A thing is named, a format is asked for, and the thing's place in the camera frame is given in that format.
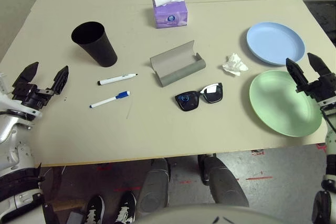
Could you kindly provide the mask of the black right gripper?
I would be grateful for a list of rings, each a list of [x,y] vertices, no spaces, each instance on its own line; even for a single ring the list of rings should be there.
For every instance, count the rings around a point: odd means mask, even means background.
[[[306,92],[307,96],[321,102],[335,96],[335,74],[331,73],[330,69],[324,61],[315,54],[308,53],[310,66],[318,73],[318,80],[308,84],[300,66],[291,60],[286,59],[286,68],[292,79],[297,85],[297,93]]]

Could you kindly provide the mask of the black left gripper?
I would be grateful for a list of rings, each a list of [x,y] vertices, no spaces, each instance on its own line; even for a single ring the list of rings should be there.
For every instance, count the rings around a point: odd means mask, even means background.
[[[12,85],[13,100],[21,101],[22,105],[35,110],[41,110],[46,106],[53,95],[61,94],[69,76],[69,68],[65,66],[54,77],[51,89],[40,89],[30,83],[36,75],[38,65],[39,62],[34,62],[25,67]]]

